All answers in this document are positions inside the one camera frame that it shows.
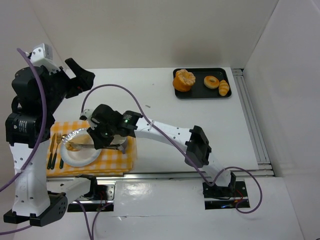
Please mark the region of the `metal tongs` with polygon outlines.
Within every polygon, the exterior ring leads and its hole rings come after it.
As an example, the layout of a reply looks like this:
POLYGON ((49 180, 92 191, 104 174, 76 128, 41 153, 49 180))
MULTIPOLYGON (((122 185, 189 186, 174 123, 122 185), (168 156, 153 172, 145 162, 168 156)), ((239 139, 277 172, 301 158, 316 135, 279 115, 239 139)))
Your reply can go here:
MULTIPOLYGON (((80 151, 82 149, 96 149, 93 144, 80 144, 69 142, 65 144, 65 148, 69 151, 80 151)), ((109 146, 104 146, 102 149, 109 149, 109 150, 118 150, 124 151, 127 148, 127 144, 114 144, 109 146)))

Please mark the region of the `long oval bread roll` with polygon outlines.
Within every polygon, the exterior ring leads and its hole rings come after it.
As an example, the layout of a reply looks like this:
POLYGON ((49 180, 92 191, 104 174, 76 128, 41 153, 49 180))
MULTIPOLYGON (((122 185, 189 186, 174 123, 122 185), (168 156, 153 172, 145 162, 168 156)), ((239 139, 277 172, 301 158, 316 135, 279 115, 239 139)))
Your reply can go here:
POLYGON ((73 137, 65 143, 65 148, 68 151, 78 152, 84 148, 84 145, 90 145, 92 139, 88 134, 82 134, 73 137))

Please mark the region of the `small croissant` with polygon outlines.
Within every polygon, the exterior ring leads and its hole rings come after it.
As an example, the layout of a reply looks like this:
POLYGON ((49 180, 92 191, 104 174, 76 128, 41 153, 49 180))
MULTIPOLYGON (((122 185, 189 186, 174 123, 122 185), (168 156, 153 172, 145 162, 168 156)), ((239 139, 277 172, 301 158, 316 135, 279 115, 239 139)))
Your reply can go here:
POLYGON ((219 87, 218 87, 219 95, 224 97, 227 95, 229 90, 230 90, 229 84, 225 80, 220 81, 219 87))

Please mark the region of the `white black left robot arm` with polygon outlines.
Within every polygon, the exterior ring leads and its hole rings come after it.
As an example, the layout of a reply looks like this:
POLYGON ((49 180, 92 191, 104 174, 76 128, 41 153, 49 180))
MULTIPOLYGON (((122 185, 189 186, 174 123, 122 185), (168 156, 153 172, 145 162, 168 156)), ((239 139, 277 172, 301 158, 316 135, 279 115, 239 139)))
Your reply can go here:
POLYGON ((59 192, 47 189, 47 151, 55 121, 53 114, 64 99, 90 90, 95 78, 72 58, 66 64, 74 78, 68 77, 61 67, 49 70, 41 64, 20 69, 11 83, 15 98, 5 131, 14 161, 15 197, 12 209, 3 216, 5 223, 46 226, 60 220, 69 204, 78 198, 92 200, 102 189, 96 177, 87 174, 63 183, 59 192))

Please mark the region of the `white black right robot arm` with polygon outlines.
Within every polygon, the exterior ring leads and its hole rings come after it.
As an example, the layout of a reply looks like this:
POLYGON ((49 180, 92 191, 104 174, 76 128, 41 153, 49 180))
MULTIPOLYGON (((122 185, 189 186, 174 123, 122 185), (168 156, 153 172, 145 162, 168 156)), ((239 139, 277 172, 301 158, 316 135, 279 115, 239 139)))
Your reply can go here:
POLYGON ((105 104, 95 109, 83 109, 80 119, 89 123, 87 133, 93 147, 123 151, 120 140, 126 137, 143 138, 176 147, 183 152, 184 162, 206 173, 211 181, 204 184, 211 197, 228 198, 236 191, 236 176, 225 169, 213 156, 203 129, 192 129, 147 120, 141 113, 127 110, 119 113, 105 104))

